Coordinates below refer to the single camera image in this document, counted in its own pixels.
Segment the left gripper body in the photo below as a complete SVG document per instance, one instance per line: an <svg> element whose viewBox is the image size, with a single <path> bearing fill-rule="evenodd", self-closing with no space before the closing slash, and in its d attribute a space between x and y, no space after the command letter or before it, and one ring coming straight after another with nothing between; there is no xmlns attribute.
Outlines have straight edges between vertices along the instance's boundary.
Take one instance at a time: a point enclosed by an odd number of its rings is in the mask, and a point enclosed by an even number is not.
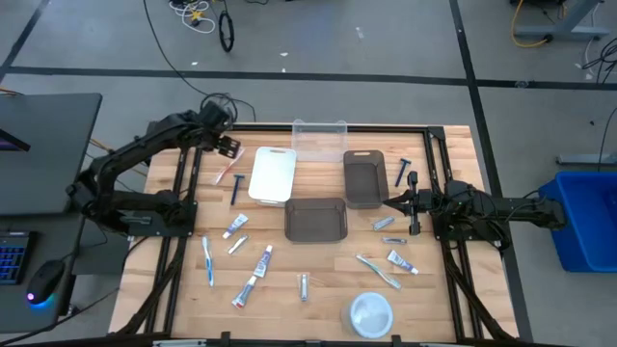
<svg viewBox="0 0 617 347"><path fill-rule="evenodd" d="M241 149L241 143L229 136L222 136L218 139L218 153L227 158L236 158Z"/></svg>

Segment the monitor on black desk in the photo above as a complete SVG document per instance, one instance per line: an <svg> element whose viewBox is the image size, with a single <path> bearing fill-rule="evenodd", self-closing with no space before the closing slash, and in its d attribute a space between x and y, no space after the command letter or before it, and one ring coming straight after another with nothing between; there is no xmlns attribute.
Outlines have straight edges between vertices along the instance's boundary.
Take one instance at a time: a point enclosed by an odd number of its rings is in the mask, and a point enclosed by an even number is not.
<svg viewBox="0 0 617 347"><path fill-rule="evenodd" d="M30 145L0 128L0 151L29 151Z"/></svg>

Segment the red toothbrush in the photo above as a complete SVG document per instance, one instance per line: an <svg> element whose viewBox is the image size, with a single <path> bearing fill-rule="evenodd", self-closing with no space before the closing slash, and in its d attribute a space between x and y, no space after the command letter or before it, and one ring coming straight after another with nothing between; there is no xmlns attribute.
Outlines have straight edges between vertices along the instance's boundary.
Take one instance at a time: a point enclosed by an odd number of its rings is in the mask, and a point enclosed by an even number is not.
<svg viewBox="0 0 617 347"><path fill-rule="evenodd" d="M223 177L227 174L227 172L235 165L235 163L243 156L245 149L241 147L234 159L232 159L225 167L223 167L217 175L212 179L211 183L213 185L218 185L219 182L223 179Z"/></svg>

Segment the black desk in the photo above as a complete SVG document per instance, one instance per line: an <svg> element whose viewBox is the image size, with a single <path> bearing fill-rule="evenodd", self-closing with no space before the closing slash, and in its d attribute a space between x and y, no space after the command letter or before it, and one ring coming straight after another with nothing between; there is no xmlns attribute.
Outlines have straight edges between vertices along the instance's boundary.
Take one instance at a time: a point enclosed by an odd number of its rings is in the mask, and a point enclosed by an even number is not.
<svg viewBox="0 0 617 347"><path fill-rule="evenodd" d="M15 232L28 242L18 284L3 283L0 257L0 334L51 326L68 303L85 219L71 210L66 188L80 173L101 101L99 93L0 96L0 137L28 145L0 147L0 251ZM28 284L52 260L62 260L64 271L49 297L31 304Z"/></svg>

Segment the backlit black keyboard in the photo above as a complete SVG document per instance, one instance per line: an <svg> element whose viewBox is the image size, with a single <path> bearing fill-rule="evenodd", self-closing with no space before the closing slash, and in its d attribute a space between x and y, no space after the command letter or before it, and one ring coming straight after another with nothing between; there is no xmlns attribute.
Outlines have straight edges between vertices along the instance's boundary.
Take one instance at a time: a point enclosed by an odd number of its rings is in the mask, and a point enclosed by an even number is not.
<svg viewBox="0 0 617 347"><path fill-rule="evenodd" d="M39 234L36 231L0 231L0 285L18 285Z"/></svg>

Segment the wood desk grey legs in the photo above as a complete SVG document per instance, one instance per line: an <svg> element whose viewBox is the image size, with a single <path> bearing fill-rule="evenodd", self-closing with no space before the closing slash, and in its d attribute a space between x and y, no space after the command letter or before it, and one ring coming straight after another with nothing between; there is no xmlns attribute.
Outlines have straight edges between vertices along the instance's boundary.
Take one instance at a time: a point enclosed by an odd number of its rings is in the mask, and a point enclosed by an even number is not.
<svg viewBox="0 0 617 347"><path fill-rule="evenodd" d="M557 21L548 26L518 26L517 18L524 4L533 5L542 9L541 4L546 1L555 2L559 8ZM595 77L595 85L606 83L608 77L615 73L617 67L617 37L607 43L601 50L600 56L589 60L588 50L591 43L610 34L610 31L595 26L595 13L604 0L577 0L568 10L567 0L509 0L511 5L516 4L510 27L512 42L519 48L538 48L554 40L586 41L583 53L584 62L577 65L585 70L590 79Z"/></svg>

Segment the clear plastic bin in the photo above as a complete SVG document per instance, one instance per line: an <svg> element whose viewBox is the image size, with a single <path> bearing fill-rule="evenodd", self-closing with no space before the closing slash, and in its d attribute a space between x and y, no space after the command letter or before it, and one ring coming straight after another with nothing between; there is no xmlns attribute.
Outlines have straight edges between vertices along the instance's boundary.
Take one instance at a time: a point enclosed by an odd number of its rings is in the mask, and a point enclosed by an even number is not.
<svg viewBox="0 0 617 347"><path fill-rule="evenodd" d="M298 161L341 162L348 150L348 124L336 122L292 122L291 147Z"/></svg>

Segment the white plastic bin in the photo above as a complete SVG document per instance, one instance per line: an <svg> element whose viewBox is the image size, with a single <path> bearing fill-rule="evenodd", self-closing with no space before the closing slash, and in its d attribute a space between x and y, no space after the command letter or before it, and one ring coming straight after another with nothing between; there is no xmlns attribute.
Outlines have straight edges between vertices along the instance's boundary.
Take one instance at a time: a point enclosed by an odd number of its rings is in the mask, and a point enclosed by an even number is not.
<svg viewBox="0 0 617 347"><path fill-rule="evenodd" d="M296 151L282 147L259 147L251 173L248 194L258 204L284 207L291 198Z"/></svg>

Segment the green toothbrush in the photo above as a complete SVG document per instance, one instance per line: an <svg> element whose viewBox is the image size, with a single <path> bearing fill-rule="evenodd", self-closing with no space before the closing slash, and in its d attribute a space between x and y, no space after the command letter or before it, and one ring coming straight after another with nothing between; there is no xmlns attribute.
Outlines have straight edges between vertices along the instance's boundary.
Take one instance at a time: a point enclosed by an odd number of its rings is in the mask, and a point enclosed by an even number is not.
<svg viewBox="0 0 617 347"><path fill-rule="evenodd" d="M388 275L386 272L381 270L377 265L375 265L374 263L370 262L367 258L362 256L361 254L356 254L355 258L360 263L362 263L365 266L367 266L371 271L373 271L377 276L379 276L390 287L392 287L394 289L397 289L397 290L402 288L402 285L401 285L401 283L398 280L396 280L395 278L393 278L390 275Z"/></svg>

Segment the blue toothbrush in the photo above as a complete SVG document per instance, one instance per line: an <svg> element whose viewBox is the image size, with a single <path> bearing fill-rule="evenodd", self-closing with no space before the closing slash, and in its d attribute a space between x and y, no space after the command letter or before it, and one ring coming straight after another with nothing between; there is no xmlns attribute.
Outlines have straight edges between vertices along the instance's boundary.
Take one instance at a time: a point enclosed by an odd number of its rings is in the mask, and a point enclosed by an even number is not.
<svg viewBox="0 0 617 347"><path fill-rule="evenodd" d="M208 285L210 287L213 287L214 286L213 263L212 263L212 257L209 251L209 241L206 236L203 236L201 238L201 244L202 244L203 253L204 253L204 264L205 264L205 269L207 273Z"/></svg>

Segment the blue plastic tote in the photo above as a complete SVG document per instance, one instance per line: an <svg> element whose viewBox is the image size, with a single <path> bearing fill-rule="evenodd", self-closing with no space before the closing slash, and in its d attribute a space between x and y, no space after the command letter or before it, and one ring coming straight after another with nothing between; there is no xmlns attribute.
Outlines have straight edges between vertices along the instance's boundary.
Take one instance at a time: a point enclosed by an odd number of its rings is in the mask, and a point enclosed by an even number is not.
<svg viewBox="0 0 617 347"><path fill-rule="evenodd" d="M551 236L564 270L617 273L617 173L560 172L540 187L567 223Z"/></svg>

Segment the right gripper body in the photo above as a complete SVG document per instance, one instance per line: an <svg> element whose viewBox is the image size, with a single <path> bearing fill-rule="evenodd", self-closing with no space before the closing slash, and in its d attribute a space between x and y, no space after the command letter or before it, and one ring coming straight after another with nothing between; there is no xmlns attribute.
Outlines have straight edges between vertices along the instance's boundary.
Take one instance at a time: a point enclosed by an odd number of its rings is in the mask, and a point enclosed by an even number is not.
<svg viewBox="0 0 617 347"><path fill-rule="evenodd" d="M410 211L411 211L411 226L410 226L410 234L411 235L419 235L420 234L420 221L418 215L420 213L427 212L419 212L417 209L417 193L419 190L417 189L418 177L416 171L410 171L407 176L407 181L410 186L410 193L412 194L410 199Z"/></svg>

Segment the smoky grey translucent bin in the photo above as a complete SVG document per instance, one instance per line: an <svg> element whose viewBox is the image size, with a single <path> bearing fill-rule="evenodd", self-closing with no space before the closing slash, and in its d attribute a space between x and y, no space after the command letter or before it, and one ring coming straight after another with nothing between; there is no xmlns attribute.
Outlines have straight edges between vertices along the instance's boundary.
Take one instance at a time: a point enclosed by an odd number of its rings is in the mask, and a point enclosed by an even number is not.
<svg viewBox="0 0 617 347"><path fill-rule="evenodd" d="M346 203L340 198L290 199L284 234L293 243L336 243L348 234Z"/></svg>
<svg viewBox="0 0 617 347"><path fill-rule="evenodd" d="M352 209L375 209L389 198L385 157L380 150L347 150L343 155L345 197Z"/></svg>

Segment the toothpaste tube red cap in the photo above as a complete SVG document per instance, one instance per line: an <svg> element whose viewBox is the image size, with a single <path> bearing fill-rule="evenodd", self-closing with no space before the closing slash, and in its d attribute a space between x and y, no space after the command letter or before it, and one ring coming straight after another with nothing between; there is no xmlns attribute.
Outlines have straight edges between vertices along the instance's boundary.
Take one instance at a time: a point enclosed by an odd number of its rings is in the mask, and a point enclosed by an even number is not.
<svg viewBox="0 0 617 347"><path fill-rule="evenodd" d="M243 308L248 301L248 298L255 288L257 277L251 276L250 279L246 282L243 289L238 293L238 295L232 300L232 305L237 308Z"/></svg>

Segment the dark blue razor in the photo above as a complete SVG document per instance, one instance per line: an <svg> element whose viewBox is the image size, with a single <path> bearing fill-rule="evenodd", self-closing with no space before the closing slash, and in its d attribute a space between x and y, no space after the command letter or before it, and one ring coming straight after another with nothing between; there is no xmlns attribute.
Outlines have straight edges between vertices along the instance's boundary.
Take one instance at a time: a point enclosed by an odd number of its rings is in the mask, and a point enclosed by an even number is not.
<svg viewBox="0 0 617 347"><path fill-rule="evenodd" d="M395 184L394 184L395 187L398 187L400 185L401 180L403 178L403 175L404 175L407 167L412 163L412 161L409 160L409 159L406 159L406 158L401 158L400 159L400 163L401 163L401 167L400 167L399 173L397 175L397 178L395 180Z"/></svg>
<svg viewBox="0 0 617 347"><path fill-rule="evenodd" d="M232 195L231 195L231 200L230 200L230 204L231 205L235 205L236 201L237 201L237 195L238 195L238 191L240 190L240 186L242 183L242 180L245 178L245 176L243 174L237 173L234 176L234 185L233 185L233 191L232 191Z"/></svg>

